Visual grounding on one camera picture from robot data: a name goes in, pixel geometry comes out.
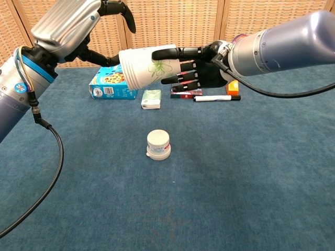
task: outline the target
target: silver robot arm segment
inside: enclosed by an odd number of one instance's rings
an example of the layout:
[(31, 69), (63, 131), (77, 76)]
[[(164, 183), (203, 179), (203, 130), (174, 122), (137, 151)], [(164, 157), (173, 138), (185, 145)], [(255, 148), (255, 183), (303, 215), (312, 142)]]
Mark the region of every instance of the silver robot arm segment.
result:
[(64, 63), (100, 20), (100, 0), (58, 0), (32, 28), (35, 43)]
[(231, 70), (253, 76), (335, 63), (335, 16), (311, 13), (238, 40), (228, 53)]

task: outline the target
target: blue carpet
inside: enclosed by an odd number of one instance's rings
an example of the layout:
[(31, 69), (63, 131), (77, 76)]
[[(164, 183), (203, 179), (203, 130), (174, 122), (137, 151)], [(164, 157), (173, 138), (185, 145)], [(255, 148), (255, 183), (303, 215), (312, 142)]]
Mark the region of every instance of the blue carpet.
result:
[[(40, 98), (61, 135), (55, 188), (0, 250), (335, 250), (335, 91), (240, 102), (93, 100), (98, 68), (58, 69)], [(276, 92), (335, 81), (333, 65), (248, 78)], [(224, 89), (205, 90), (223, 94)], [(171, 156), (146, 157), (170, 134)], [(27, 113), (0, 145), (0, 228), (44, 192), (58, 161), (52, 134)]]

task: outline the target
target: wicker backdrop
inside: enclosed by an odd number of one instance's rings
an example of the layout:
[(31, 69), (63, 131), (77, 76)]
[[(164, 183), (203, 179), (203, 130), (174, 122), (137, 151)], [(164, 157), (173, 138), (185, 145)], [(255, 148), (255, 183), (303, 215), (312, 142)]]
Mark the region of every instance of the wicker backdrop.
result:
[(0, 66), (12, 55), (13, 50), (25, 44), (24, 38), (5, 0), (0, 0)]
[[(55, 0), (0, 0), (0, 64), (26, 44), (6, 3), (20, 5), (29, 31)], [(102, 17), (91, 34), (90, 49), (112, 56), (125, 48), (175, 43), (199, 46), (215, 39), (252, 34), (319, 9), (335, 13), (335, 0), (124, 0), (132, 10), (137, 33), (125, 28), (120, 15)], [(75, 60), (60, 67), (95, 66)]]
[(240, 33), (253, 34), (324, 9), (322, 0), (229, 0), (229, 12), (221, 38), (230, 41)]

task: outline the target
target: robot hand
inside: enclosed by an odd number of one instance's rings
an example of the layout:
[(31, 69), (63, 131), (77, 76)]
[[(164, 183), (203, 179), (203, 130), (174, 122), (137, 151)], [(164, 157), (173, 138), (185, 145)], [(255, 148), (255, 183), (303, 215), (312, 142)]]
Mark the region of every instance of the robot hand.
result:
[(121, 14), (131, 32), (136, 32), (134, 17), (122, 1), (58, 0), (38, 21), (31, 32), (36, 46), (51, 53), (59, 63), (77, 57), (100, 66), (119, 64), (118, 56), (105, 56), (89, 50), (90, 33), (100, 17)]
[(186, 72), (177, 76), (163, 79), (162, 84), (181, 83), (174, 86), (174, 92), (184, 92), (198, 88), (217, 88), (227, 84), (222, 77), (222, 71), (211, 63), (211, 60), (221, 51), (227, 43), (225, 41), (214, 41), (202, 47), (173, 48), (154, 51), (152, 59), (179, 59), (181, 71)]

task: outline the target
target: robot finger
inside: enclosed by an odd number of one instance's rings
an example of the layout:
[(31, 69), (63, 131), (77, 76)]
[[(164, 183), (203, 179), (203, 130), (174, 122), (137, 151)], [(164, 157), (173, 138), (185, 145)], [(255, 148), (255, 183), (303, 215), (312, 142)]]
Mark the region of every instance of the robot finger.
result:
[(197, 65), (194, 61), (189, 62), (189, 63), (183, 63), (183, 64), (180, 64), (180, 69), (181, 69), (182, 72), (189, 72), (189, 71), (192, 71), (192, 70), (196, 70)]
[(162, 79), (162, 84), (163, 85), (168, 85), (168, 84), (174, 84), (174, 83), (182, 83), (186, 81), (193, 81), (193, 80), (198, 80), (198, 72), (189, 72), (185, 74), (178, 74), (173, 77), (168, 77)]
[(176, 85), (172, 87), (172, 91), (175, 93), (186, 92), (188, 90), (196, 90), (201, 88), (199, 81), (190, 82), (183, 85)]
[(132, 12), (122, 1), (102, 1), (101, 8), (98, 10), (100, 16), (121, 14), (127, 23), (129, 30), (136, 33), (136, 25)]
[(179, 59), (180, 61), (188, 61), (201, 59), (209, 47), (178, 47), (157, 50), (152, 53), (153, 60)]

